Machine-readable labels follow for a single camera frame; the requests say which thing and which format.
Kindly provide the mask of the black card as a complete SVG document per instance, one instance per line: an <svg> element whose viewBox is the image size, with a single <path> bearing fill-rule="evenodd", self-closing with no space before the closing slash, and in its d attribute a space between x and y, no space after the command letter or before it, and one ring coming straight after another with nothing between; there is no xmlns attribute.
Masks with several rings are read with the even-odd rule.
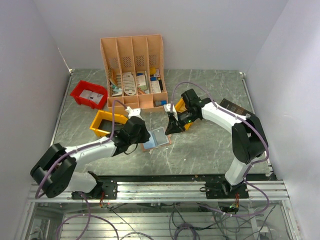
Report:
<svg viewBox="0 0 320 240"><path fill-rule="evenodd" d="M165 134L165 130L163 127L154 129L152 133L154 142L157 146L162 146L169 142L168 136Z"/></svg>

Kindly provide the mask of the pink leather card holder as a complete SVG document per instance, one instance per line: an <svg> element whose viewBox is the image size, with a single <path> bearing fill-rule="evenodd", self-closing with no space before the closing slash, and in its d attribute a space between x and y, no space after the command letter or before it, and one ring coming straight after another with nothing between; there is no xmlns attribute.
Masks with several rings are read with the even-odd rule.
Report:
<svg viewBox="0 0 320 240"><path fill-rule="evenodd" d="M148 133L150 134L149 140L141 144L141 150L143 152L166 147L172 144L170 136L165 134L164 127L149 130Z"/></svg>

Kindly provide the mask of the yellow bin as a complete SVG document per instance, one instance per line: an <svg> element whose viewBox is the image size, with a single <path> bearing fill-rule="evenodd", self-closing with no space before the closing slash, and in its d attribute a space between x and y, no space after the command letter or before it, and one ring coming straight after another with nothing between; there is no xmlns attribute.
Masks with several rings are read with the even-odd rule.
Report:
<svg viewBox="0 0 320 240"><path fill-rule="evenodd" d="M177 111L177 113L182 113L187 110L185 102L182 98L180 98L180 100L175 104L175 110ZM193 125L192 122L185 124L184 125L185 130L187 131L192 125Z"/></svg>
<svg viewBox="0 0 320 240"><path fill-rule="evenodd" d="M109 111L98 110L91 125L92 130L97 137L104 137L111 133L113 129L113 114ZM121 114L114 115L114 130L119 130L122 125L128 121L128 118Z"/></svg>

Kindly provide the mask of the red plastic bin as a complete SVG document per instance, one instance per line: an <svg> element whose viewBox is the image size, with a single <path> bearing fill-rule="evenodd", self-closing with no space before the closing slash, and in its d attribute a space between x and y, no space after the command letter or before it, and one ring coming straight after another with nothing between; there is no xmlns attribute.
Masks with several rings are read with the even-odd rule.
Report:
<svg viewBox="0 0 320 240"><path fill-rule="evenodd" d="M102 110L108 99L108 91L101 85L80 80L70 96L78 105Z"/></svg>

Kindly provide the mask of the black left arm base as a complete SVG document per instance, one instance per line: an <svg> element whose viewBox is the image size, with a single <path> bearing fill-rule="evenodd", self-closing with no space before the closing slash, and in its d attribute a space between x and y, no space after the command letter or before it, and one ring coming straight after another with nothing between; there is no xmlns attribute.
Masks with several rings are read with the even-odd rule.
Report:
<svg viewBox="0 0 320 240"><path fill-rule="evenodd" d="M73 200L83 199L83 196L88 200L115 200L118 194L118 184L113 179L93 172L73 177L68 187Z"/></svg>

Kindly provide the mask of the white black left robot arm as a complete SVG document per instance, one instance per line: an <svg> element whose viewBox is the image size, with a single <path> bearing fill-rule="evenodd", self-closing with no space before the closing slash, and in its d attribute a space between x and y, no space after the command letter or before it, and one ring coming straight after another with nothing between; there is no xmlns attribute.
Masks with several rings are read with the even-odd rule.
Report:
<svg viewBox="0 0 320 240"><path fill-rule="evenodd" d="M102 183L93 173L76 172L77 164L126 154L130 146L146 143L150 136L145 121L132 116L121 129L96 141L69 147L59 143L51 145L30 171L38 184L35 198L43 195L54 198L66 189L84 192L91 199L98 198Z"/></svg>

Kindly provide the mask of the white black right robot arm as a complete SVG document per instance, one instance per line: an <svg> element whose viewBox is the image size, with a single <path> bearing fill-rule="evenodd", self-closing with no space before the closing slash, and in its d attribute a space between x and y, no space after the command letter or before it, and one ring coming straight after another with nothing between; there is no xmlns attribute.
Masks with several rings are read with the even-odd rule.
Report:
<svg viewBox="0 0 320 240"><path fill-rule="evenodd" d="M220 186L221 194L226 198L233 197L238 192L238 184L243 182L248 174L253 160L258 159L268 151L268 142L260 119L234 113L209 97L201 99L194 89L181 94L185 111L177 112L176 108L167 103L163 106L168 115L166 135L186 131L185 125L196 120L210 121L224 130L231 137L233 161L224 177L226 182Z"/></svg>

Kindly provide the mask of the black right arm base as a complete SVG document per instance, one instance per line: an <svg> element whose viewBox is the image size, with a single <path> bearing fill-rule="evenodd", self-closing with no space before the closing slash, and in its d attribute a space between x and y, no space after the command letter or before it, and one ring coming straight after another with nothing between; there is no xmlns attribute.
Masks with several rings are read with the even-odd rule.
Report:
<svg viewBox="0 0 320 240"><path fill-rule="evenodd" d="M206 182L199 189L205 193L207 199L248 199L249 193L247 185L243 182L237 185L230 185L227 181L223 182Z"/></svg>

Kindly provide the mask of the cards in red bin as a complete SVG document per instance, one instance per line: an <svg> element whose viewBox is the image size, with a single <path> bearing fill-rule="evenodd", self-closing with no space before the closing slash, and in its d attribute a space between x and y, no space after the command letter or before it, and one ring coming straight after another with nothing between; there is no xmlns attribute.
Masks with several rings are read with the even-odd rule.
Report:
<svg viewBox="0 0 320 240"><path fill-rule="evenodd" d="M104 96L103 94L100 94L100 93L97 93L97 92L93 92L93 91L90 91L90 90L87 90L87 89L84 89L81 92L81 94L79 95L80 98L92 101L95 104L99 104L100 101L102 100L103 96Z"/></svg>

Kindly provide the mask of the blue grey cylinder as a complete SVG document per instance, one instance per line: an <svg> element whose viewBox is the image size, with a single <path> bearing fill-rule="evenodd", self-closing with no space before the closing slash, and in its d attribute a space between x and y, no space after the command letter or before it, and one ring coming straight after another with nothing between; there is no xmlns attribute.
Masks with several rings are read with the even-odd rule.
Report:
<svg viewBox="0 0 320 240"><path fill-rule="evenodd" d="M157 100L154 102L155 107L163 106L166 105L167 101L166 100Z"/></svg>

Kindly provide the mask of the white oval perforated board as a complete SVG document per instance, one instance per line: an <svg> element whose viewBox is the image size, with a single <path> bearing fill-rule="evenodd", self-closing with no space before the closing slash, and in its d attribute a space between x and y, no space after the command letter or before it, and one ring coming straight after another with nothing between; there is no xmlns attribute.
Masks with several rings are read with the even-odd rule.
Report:
<svg viewBox="0 0 320 240"><path fill-rule="evenodd" d="M131 72L124 72L122 74L123 91L127 96L134 96L137 94L134 76Z"/></svg>

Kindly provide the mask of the white box in organizer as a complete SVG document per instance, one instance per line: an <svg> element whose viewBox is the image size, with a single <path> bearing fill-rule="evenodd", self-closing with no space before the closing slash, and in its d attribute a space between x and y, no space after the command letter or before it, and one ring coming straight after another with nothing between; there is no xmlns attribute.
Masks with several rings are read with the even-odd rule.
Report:
<svg viewBox="0 0 320 240"><path fill-rule="evenodd" d="M138 73L136 76L136 85L137 89L141 91L146 91L148 89L147 87L147 81L146 76L144 73Z"/></svg>

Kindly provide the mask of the black book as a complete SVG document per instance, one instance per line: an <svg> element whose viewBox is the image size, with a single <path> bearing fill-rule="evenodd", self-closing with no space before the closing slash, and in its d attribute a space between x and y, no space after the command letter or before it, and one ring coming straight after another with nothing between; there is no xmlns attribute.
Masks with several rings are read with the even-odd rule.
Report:
<svg viewBox="0 0 320 240"><path fill-rule="evenodd" d="M219 105L235 114L246 116L247 118L255 115L251 111L246 110L245 108L227 100L226 98L223 98Z"/></svg>

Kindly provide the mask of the peach plastic desk organizer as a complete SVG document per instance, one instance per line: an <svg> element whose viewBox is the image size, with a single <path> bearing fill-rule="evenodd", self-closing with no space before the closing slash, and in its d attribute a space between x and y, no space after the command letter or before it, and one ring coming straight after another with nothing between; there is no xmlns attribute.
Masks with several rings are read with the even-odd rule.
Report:
<svg viewBox="0 0 320 240"><path fill-rule="evenodd" d="M100 50L107 79L107 107L115 103L115 112L124 114L121 104L144 112L162 112L163 105L155 107L155 101L167 101L168 93L164 75L164 44L160 34L122 37L105 37L100 40ZM131 72L136 95L126 95L123 90L123 73ZM137 88L137 74L145 74L147 90Z"/></svg>

